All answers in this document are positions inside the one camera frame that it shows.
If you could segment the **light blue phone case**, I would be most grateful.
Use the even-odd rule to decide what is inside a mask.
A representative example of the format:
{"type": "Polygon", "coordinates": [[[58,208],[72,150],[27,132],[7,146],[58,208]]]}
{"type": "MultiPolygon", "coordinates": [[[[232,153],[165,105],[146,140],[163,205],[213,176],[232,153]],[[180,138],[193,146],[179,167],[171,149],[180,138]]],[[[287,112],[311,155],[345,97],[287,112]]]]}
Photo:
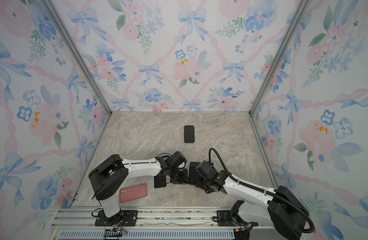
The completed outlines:
{"type": "Polygon", "coordinates": [[[199,165],[199,162],[190,162],[190,166],[189,166],[189,184],[190,185],[195,185],[197,180],[198,180],[198,171],[196,170],[196,167],[199,165]]]}

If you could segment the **black phone case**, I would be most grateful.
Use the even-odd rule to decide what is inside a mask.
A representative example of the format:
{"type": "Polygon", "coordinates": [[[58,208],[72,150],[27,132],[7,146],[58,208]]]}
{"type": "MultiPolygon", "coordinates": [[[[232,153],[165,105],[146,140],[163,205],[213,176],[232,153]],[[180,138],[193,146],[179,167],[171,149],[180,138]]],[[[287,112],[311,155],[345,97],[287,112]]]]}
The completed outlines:
{"type": "Polygon", "coordinates": [[[184,142],[194,143],[195,142],[195,128],[194,126],[184,126],[184,142]]]}

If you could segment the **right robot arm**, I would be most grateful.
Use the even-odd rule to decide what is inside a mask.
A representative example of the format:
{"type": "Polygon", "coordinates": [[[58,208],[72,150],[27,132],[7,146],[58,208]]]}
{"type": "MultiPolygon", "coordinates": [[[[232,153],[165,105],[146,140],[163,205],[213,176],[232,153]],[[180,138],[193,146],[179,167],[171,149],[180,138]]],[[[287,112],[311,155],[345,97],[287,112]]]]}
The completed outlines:
{"type": "Polygon", "coordinates": [[[190,171],[190,180],[207,194],[222,192],[240,198],[230,210],[231,221],[239,227],[258,223],[275,228],[288,240],[299,240],[302,234],[315,230],[308,210],[285,188],[267,188],[252,184],[222,170],[190,171]]]}

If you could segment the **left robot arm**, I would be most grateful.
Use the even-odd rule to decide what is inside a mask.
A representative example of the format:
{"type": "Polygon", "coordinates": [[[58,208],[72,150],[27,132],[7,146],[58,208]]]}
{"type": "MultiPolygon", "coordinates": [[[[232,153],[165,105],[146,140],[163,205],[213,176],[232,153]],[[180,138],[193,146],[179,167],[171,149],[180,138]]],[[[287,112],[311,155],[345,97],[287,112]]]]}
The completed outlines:
{"type": "Polygon", "coordinates": [[[112,155],[89,173],[93,198],[99,201],[105,217],[112,218],[121,212],[116,192],[125,180],[152,176],[155,188],[163,188],[167,184],[186,185],[189,183],[186,164],[187,159],[181,152],[138,161],[112,155]]]}

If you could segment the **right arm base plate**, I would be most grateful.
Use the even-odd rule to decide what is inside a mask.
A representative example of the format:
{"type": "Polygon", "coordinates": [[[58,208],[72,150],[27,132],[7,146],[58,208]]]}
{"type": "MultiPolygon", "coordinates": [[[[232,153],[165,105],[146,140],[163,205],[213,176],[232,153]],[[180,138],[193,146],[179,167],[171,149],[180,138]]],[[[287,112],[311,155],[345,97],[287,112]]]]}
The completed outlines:
{"type": "Polygon", "coordinates": [[[258,223],[246,222],[237,212],[224,210],[218,210],[217,215],[212,217],[212,220],[216,222],[219,227],[249,228],[259,225],[258,223]]]}

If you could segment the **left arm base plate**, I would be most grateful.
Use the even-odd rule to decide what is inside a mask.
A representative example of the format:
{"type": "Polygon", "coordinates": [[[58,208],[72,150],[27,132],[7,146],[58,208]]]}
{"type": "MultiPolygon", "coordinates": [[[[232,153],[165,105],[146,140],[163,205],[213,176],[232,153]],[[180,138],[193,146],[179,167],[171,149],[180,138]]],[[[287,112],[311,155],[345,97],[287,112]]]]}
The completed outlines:
{"type": "Polygon", "coordinates": [[[115,227],[115,226],[123,226],[123,227],[134,227],[136,225],[136,221],[138,219],[138,211],[137,210],[125,210],[120,211],[113,217],[106,217],[103,210],[100,210],[98,214],[95,216],[96,227],[115,227]]]}

